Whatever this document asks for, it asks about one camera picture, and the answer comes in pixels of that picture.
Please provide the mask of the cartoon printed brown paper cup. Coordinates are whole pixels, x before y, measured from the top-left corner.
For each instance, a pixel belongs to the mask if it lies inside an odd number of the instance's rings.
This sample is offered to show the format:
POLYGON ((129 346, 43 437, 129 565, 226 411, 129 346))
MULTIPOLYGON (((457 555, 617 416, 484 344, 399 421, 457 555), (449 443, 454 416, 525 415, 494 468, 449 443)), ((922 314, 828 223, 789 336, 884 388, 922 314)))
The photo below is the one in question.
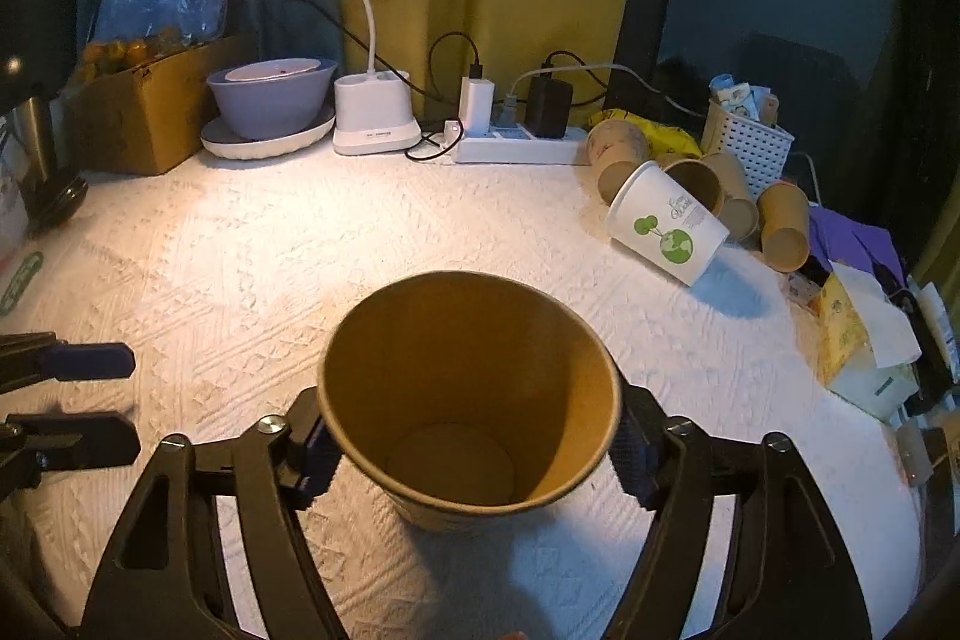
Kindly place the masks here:
POLYGON ((567 305, 501 276, 433 271, 345 315, 317 396, 338 447, 410 525, 534 512, 597 470, 622 415, 607 347, 567 305))

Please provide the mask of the white paper cup green logo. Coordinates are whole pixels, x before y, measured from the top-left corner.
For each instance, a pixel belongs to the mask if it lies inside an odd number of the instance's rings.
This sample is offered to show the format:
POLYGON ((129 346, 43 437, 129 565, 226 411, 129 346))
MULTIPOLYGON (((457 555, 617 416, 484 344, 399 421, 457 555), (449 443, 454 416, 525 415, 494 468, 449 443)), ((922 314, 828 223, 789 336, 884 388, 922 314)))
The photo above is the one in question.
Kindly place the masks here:
POLYGON ((641 164, 613 198, 605 218, 610 239, 674 280, 693 286, 729 230, 654 161, 641 164))

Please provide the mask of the yellow tissue pack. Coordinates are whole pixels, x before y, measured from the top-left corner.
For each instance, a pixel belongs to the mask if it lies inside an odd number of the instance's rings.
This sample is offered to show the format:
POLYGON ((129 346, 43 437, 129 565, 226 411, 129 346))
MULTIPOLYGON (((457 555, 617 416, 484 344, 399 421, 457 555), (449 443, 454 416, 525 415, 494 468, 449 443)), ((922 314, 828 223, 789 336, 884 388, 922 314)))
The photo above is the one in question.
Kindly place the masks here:
POLYGON ((918 392, 921 357, 907 315, 862 269, 835 263, 815 298, 817 377, 828 392, 877 420, 889 420, 918 392))

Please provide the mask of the cardboard box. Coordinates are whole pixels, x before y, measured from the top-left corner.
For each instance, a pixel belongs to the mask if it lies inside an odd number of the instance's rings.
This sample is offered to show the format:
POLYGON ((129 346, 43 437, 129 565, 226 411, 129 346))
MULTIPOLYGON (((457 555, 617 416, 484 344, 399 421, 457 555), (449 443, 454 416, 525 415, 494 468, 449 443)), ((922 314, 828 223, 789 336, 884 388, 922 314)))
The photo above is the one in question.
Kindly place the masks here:
POLYGON ((252 34, 228 35, 67 92, 68 160, 94 172, 166 174, 199 151, 200 130, 218 115, 206 78, 257 55, 252 34))

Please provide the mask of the purple cloth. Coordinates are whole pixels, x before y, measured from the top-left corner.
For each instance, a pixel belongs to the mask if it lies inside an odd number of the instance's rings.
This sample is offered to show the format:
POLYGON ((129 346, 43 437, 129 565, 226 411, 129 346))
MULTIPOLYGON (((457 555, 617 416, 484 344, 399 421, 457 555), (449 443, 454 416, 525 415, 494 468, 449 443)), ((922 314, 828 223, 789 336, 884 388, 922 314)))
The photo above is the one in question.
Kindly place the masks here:
POLYGON ((858 223, 823 206, 811 206, 809 244, 812 257, 827 271, 839 262, 869 273, 872 262, 878 262, 889 268, 900 284, 905 282, 892 236, 882 227, 858 223))

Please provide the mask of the purple bowl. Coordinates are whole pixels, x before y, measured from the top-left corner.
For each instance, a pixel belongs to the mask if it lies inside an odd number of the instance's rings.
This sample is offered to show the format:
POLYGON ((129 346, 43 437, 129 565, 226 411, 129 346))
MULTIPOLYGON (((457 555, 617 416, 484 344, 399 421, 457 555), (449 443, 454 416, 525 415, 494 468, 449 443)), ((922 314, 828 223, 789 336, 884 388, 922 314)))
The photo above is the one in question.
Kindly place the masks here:
POLYGON ((306 130, 319 117, 338 64, 329 58, 317 60, 317 71, 257 83, 228 83, 224 74, 238 67, 225 68, 210 74, 206 85, 235 135, 252 142, 273 140, 306 130))

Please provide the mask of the plastic bag of oranges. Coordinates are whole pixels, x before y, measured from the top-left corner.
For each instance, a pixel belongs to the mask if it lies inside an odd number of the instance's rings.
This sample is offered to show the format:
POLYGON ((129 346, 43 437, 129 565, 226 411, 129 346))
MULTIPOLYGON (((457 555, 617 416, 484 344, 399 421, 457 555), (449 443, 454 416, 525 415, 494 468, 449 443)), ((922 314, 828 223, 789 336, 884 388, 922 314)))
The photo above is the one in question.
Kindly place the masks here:
POLYGON ((70 86, 80 89, 206 42, 182 34, 174 0, 99 0, 70 86))

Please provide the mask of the pink inner bowl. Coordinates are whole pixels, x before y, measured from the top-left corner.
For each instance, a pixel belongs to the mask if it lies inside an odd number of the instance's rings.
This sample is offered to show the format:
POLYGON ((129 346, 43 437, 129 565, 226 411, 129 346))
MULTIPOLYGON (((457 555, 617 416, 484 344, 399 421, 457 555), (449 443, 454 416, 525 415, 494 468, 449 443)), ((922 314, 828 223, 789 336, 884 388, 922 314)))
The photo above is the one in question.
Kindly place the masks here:
POLYGON ((262 62, 228 70, 223 80, 228 83, 257 83, 257 81, 279 80, 295 74, 311 73, 319 69, 320 62, 317 58, 274 58, 274 60, 262 60, 262 62))

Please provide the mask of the white plastic basket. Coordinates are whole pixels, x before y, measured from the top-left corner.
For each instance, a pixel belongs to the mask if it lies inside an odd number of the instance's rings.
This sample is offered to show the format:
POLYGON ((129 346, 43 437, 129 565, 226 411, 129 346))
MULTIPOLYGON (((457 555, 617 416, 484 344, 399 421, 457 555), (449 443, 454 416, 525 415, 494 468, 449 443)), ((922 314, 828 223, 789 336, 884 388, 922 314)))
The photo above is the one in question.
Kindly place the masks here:
POLYGON ((760 120, 727 112, 719 104, 709 103, 701 149, 734 154, 743 169, 752 197, 779 181, 786 166, 794 136, 781 127, 768 127, 760 120))

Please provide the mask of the yellow snack bag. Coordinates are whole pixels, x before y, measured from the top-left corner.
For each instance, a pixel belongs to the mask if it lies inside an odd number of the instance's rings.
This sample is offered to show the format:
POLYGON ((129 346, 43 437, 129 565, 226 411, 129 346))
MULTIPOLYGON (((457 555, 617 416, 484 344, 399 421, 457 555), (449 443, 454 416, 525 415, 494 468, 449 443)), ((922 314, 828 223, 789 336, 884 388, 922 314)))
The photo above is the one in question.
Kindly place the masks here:
POLYGON ((605 109, 592 113, 586 122, 587 130, 592 130, 604 120, 625 120, 630 124, 636 125, 646 138, 651 154, 654 158, 659 158, 662 154, 680 154, 687 158, 700 159, 703 156, 700 145, 695 142, 688 131, 682 130, 674 125, 661 124, 654 120, 641 117, 638 113, 628 112, 623 109, 605 109))

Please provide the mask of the white power strip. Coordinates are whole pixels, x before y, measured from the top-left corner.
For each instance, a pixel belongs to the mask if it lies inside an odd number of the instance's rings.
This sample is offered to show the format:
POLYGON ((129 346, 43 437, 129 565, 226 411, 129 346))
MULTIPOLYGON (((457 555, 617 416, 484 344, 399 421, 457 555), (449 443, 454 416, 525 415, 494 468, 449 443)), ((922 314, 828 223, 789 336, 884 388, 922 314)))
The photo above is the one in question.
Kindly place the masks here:
POLYGON ((485 136, 459 136, 459 122, 444 122, 444 148, 457 164, 587 166, 586 132, 570 128, 563 138, 537 138, 523 127, 490 127, 485 136))

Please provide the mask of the white charger plug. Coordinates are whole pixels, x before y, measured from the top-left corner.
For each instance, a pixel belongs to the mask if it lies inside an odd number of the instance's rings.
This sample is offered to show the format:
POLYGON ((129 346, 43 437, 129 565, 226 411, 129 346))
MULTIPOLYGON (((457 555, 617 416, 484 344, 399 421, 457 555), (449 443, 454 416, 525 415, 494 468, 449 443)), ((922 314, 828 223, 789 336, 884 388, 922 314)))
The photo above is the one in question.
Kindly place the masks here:
POLYGON ((459 117, 464 135, 485 136, 490 128, 494 101, 494 83, 483 76, 482 64, 471 64, 460 81, 459 117))

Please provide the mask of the black power adapter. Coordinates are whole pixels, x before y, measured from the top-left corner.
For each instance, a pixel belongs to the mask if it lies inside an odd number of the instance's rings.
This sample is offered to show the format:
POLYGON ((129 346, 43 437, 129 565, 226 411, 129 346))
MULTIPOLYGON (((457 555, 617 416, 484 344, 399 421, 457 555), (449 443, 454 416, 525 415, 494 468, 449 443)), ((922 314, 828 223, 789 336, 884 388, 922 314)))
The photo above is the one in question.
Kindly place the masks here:
POLYGON ((537 138, 560 140, 566 133, 573 104, 573 86, 550 74, 530 80, 523 125, 537 138))

